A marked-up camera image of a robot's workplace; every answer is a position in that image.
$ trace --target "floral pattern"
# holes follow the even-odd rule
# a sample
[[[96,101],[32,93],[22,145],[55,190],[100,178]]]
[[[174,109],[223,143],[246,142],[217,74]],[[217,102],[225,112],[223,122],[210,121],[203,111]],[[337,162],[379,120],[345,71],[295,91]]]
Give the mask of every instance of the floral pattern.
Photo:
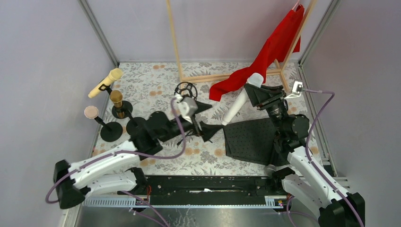
[[[183,63],[185,76],[211,75],[230,73],[249,66],[250,63]],[[174,88],[179,83],[178,69],[175,63],[121,63],[120,69],[123,77],[114,83],[113,89],[121,91],[123,99],[131,102],[132,115],[147,119],[155,111],[163,111],[169,119],[173,118],[170,108],[170,100],[174,96]],[[298,79],[296,66],[289,62],[285,69],[285,77],[290,86]],[[198,89],[198,101],[212,104],[213,108],[197,115],[198,121],[208,124],[220,124],[221,118],[235,101],[240,91],[223,95],[220,102],[209,100],[209,89],[216,82],[195,84]],[[281,85],[279,76],[267,78],[268,86]],[[289,113],[309,115],[303,96],[288,101]],[[126,119],[115,119],[111,113],[112,102],[107,105],[104,116],[105,122],[116,121],[122,126],[127,124]],[[232,122],[247,121],[268,117],[265,111],[253,108],[250,101],[245,103]],[[124,130],[123,135],[115,142],[108,143],[98,136],[93,155],[98,155],[129,139],[130,136]],[[163,150],[157,155],[172,156],[182,149],[182,144],[176,144],[181,140],[180,136],[162,143]],[[188,137],[184,154],[176,159],[160,160],[147,158],[141,161],[140,167],[147,175],[263,175],[263,165],[235,160],[226,156],[223,130],[220,130],[211,139],[213,143],[203,142],[198,137]],[[313,137],[310,143],[311,151],[321,162],[319,149]],[[121,166],[114,170],[120,173],[134,165]]]

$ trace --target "wooden frame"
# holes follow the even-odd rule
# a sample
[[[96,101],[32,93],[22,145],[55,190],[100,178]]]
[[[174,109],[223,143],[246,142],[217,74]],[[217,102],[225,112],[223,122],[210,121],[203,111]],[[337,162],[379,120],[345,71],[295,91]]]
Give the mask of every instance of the wooden frame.
[[[284,77],[284,69],[286,68],[289,57],[291,56],[292,52],[294,51],[296,43],[298,42],[298,40],[301,36],[302,30],[305,27],[305,22],[308,20],[310,14],[311,14],[311,11],[313,10],[314,6],[316,5],[316,2],[317,2],[317,0],[311,0],[311,2],[309,3],[309,6],[306,9],[304,17],[302,18],[301,25],[299,26],[299,29],[296,32],[294,40],[291,43],[291,48],[288,50],[284,61],[280,64],[279,61],[277,59],[275,59],[274,64],[276,65],[276,69],[271,69],[271,70],[266,71],[266,76],[280,75],[281,82],[283,83],[283,87],[286,91],[289,91],[290,89],[289,89],[288,83]],[[210,82],[210,81],[227,79],[231,74],[214,74],[214,75],[195,76],[195,77],[186,77],[183,74],[183,68],[182,68],[182,65],[180,62],[180,57],[178,55],[177,40],[175,38],[173,13],[171,12],[170,0],[166,0],[166,3],[167,3],[168,17],[170,19],[170,30],[171,30],[171,36],[173,39],[175,59],[177,61],[178,76],[180,77],[180,82],[188,81],[191,83],[200,83],[200,82]]]

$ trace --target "red fabric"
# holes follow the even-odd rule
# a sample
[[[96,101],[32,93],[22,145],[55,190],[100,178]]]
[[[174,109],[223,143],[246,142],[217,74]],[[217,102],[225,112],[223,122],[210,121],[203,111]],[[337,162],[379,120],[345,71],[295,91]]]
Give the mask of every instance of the red fabric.
[[[275,60],[284,61],[295,34],[301,25],[305,8],[299,5],[296,11],[289,11],[280,22],[271,36],[266,40],[262,50],[255,61],[249,67],[235,71],[226,80],[223,80],[210,88],[209,99],[220,101],[221,96],[230,91],[240,89],[246,80],[255,72],[260,73],[266,82],[267,67]],[[294,52],[299,51],[300,39],[296,44]]]

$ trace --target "gray wall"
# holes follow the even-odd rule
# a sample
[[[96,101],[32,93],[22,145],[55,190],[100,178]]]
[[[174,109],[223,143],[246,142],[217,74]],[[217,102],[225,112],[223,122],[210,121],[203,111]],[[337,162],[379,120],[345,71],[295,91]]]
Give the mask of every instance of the gray wall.
[[[338,171],[366,200],[367,227],[401,222],[400,9],[343,0],[305,64],[310,88],[336,92],[322,124]]]
[[[105,96],[87,94],[113,66],[77,0],[2,1],[0,31],[0,225],[54,227],[54,164],[88,157]]]
[[[120,61],[175,61],[165,0],[89,0]],[[307,8],[310,0],[301,0]],[[318,0],[306,48],[331,0]],[[252,61],[296,0],[171,0],[182,60]],[[292,55],[298,59],[300,53]]]

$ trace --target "cable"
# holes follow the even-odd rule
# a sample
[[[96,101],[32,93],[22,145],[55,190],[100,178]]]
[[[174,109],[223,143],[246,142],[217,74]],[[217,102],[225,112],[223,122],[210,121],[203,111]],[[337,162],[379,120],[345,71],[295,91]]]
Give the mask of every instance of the cable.
[[[292,218],[291,218],[291,214],[302,215],[302,216],[305,216],[305,217],[307,217],[307,218],[310,218],[310,219],[314,220],[316,223],[319,223],[319,221],[318,221],[315,217],[313,217],[312,215],[310,215],[310,214],[306,214],[306,213],[302,213],[302,212],[297,212],[297,211],[289,211],[289,204],[291,203],[291,201],[292,201],[294,198],[295,198],[294,196],[291,196],[291,197],[289,198],[288,202],[287,202],[287,205],[286,205],[287,214],[288,214],[288,219],[289,219],[289,221],[291,222],[291,224],[292,224],[294,227],[296,227],[295,222],[294,222],[294,221],[292,220]]]
[[[178,128],[180,129],[181,135],[182,135],[182,137],[183,137],[183,149],[181,150],[180,153],[178,153],[178,154],[176,154],[176,155],[173,155],[173,156],[169,156],[169,157],[162,157],[162,156],[148,155],[148,154],[141,153],[141,152],[137,152],[137,151],[121,150],[121,151],[116,151],[116,152],[114,153],[114,155],[115,155],[115,154],[124,154],[124,153],[128,153],[128,154],[135,154],[135,155],[140,155],[140,156],[145,156],[145,157],[152,157],[152,158],[159,158],[159,159],[173,159],[173,158],[176,158],[176,157],[181,156],[181,155],[184,153],[184,151],[185,151],[186,143],[185,143],[185,132],[184,132],[183,125],[181,124],[181,121],[180,121],[180,119],[178,118],[178,114],[177,114],[177,112],[176,112],[175,109],[174,109],[174,101],[175,101],[176,99],[177,99],[177,98],[173,98],[173,99],[171,100],[171,102],[170,102],[170,105],[171,105],[171,110],[172,110],[172,112],[173,112],[174,118],[175,118],[175,120],[177,121]],[[83,165],[80,166],[78,169],[74,169],[73,171],[71,171],[71,172],[67,173],[66,175],[64,175],[62,178],[60,178],[60,179],[50,188],[50,190],[49,190],[48,193],[46,194],[46,197],[45,197],[46,203],[53,204],[53,203],[57,203],[57,202],[58,202],[58,200],[53,200],[53,201],[49,200],[50,194],[54,191],[54,189],[56,189],[57,186],[59,186],[59,184],[61,184],[62,181],[64,181],[65,179],[67,179],[67,177],[71,176],[72,174],[74,174],[74,173],[76,173],[76,172],[80,172],[81,169],[84,169],[85,167],[87,167],[87,166],[89,166],[89,165],[91,165],[91,164],[93,164],[93,163],[95,163],[95,162],[98,162],[98,161],[100,161],[100,160],[103,160],[103,159],[105,159],[105,158],[107,158],[107,157],[110,157],[110,156],[113,156],[113,154],[107,154],[107,155],[103,155],[103,156],[97,157],[97,158],[93,159],[92,161],[83,164]]]
[[[333,190],[336,191],[336,192],[338,193],[338,195],[341,196],[341,198],[342,198],[342,199],[346,202],[346,204],[349,206],[349,208],[351,209],[351,211],[354,213],[355,217],[357,218],[359,225],[360,225],[361,227],[364,227],[364,224],[363,224],[363,221],[362,221],[361,217],[359,216],[359,214],[358,214],[358,212],[355,210],[355,208],[352,206],[351,202],[349,202],[349,200],[347,199],[347,197],[346,197],[342,192],[339,191],[339,189],[326,177],[326,175],[324,175],[324,173],[319,169],[319,167],[317,166],[317,164],[316,164],[315,162],[312,161],[311,155],[310,155],[310,153],[309,153],[309,151],[308,151],[308,148],[309,148],[308,144],[309,144],[309,141],[310,141],[311,136],[312,136],[313,128],[315,127],[315,125],[316,125],[316,123],[317,123],[317,119],[319,118],[320,114],[323,112],[323,109],[325,109],[325,107],[327,106],[327,104],[329,104],[329,102],[334,98],[335,93],[332,92],[332,91],[321,91],[321,90],[320,90],[320,91],[315,91],[315,90],[309,90],[309,89],[306,89],[306,88],[304,88],[303,90],[306,91],[306,92],[310,92],[310,93],[331,94],[330,98],[329,98],[329,99],[326,101],[326,103],[324,103],[324,105],[321,107],[321,109],[320,109],[319,112],[317,113],[317,115],[316,115],[316,117],[315,117],[315,119],[314,119],[314,121],[313,121],[313,123],[312,123],[311,129],[309,130],[308,137],[306,138],[305,153],[306,153],[306,155],[307,155],[307,157],[308,157],[308,160],[309,160],[309,161],[311,162],[311,164],[314,166],[314,168],[316,169],[316,171],[317,171],[317,172],[322,176],[322,178],[333,188]]]
[[[150,203],[146,202],[145,200],[143,200],[143,199],[139,198],[138,196],[133,195],[133,194],[127,192],[127,191],[121,191],[121,192],[123,192],[123,193],[125,193],[125,194],[127,194],[127,195],[129,195],[131,197],[134,197],[135,199],[145,203],[147,206],[149,206],[159,216],[159,218],[161,218],[163,220],[163,222],[166,224],[166,226],[168,226],[168,227],[170,226],[170,224],[163,218],[163,216]]]
[[[166,227],[166,225],[163,225],[163,223],[161,223],[160,221],[158,221],[158,220],[152,218],[151,216],[146,215],[146,214],[142,214],[141,212],[136,212],[136,211],[134,211],[134,215],[137,215],[137,214],[140,215],[140,216],[143,216],[143,217],[145,217],[145,218],[147,218],[147,219],[150,219],[150,220],[152,220],[152,221],[158,223],[159,225],[161,225],[161,226],[163,226],[163,227]]]

